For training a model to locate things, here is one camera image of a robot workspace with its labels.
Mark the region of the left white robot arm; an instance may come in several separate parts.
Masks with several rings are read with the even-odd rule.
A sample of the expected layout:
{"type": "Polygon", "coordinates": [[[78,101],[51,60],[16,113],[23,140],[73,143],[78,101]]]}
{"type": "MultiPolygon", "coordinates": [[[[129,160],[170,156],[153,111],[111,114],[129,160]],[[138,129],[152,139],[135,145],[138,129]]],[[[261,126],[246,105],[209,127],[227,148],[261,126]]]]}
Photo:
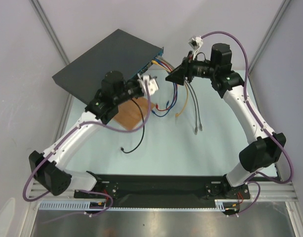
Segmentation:
{"type": "Polygon", "coordinates": [[[67,170],[67,165],[81,146],[101,128],[127,133],[127,130],[114,128],[108,123],[118,113],[119,105],[133,98],[150,97],[155,92],[151,86],[153,81],[148,75],[136,75],[124,80],[119,71],[107,72],[101,87],[76,123],[42,153],[33,151],[29,155],[31,174],[23,188],[23,199],[31,201],[27,190],[32,180],[46,188],[41,197],[48,193],[58,196],[68,188],[85,191],[92,198],[98,197],[102,193],[102,185],[95,176],[87,171],[67,170]]]}

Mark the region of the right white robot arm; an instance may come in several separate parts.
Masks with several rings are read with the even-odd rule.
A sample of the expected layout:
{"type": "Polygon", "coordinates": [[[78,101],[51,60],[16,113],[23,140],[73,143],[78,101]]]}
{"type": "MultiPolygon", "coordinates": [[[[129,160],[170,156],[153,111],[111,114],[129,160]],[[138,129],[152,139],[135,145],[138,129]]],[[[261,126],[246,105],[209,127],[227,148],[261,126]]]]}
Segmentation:
{"type": "Polygon", "coordinates": [[[260,113],[250,104],[244,91],[244,80],[231,69],[232,51],[225,43],[212,46],[210,59],[192,59],[189,52],[182,63],[166,77],[166,81],[179,85],[192,82],[194,77],[210,79],[219,96],[230,106],[242,126],[248,146],[239,153],[239,163],[224,175],[221,194],[233,198],[240,186],[248,182],[253,174],[278,162],[286,143],[283,133],[276,133],[260,113]]]}

